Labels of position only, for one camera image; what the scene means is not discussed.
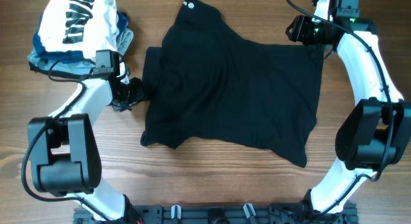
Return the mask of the black polo shirt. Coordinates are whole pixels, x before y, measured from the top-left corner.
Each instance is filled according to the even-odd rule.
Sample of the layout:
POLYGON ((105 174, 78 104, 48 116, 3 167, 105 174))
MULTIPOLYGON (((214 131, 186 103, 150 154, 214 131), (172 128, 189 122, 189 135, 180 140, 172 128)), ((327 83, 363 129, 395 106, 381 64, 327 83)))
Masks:
POLYGON ((218 9, 184 0, 159 47, 149 47, 141 144, 178 148, 219 139, 271 150, 299 167, 317 123, 323 54, 238 35, 218 9))

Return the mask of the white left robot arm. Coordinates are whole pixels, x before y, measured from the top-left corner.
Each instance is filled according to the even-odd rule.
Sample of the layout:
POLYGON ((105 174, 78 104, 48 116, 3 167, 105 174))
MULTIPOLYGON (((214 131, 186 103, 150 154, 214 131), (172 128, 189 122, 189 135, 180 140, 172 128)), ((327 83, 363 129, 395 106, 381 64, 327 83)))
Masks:
POLYGON ((74 201, 102 223, 143 223, 128 197, 102 178, 92 126, 102 110, 121 106, 134 90, 125 74, 84 75, 73 95, 46 117, 28 124, 22 160, 24 190, 43 202, 74 201))

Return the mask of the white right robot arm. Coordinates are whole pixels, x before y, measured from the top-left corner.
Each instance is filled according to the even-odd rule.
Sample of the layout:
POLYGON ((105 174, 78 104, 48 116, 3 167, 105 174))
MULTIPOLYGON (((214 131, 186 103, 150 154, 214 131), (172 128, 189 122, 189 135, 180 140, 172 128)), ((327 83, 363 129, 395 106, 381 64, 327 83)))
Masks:
POLYGON ((410 140, 410 103, 390 79, 377 29, 360 17, 359 0, 311 3, 315 11, 300 10, 286 34, 306 46, 329 46, 340 57, 355 106, 337 132, 336 160, 294 214, 298 223, 334 223, 362 183, 378 181, 387 166, 400 161, 410 140))

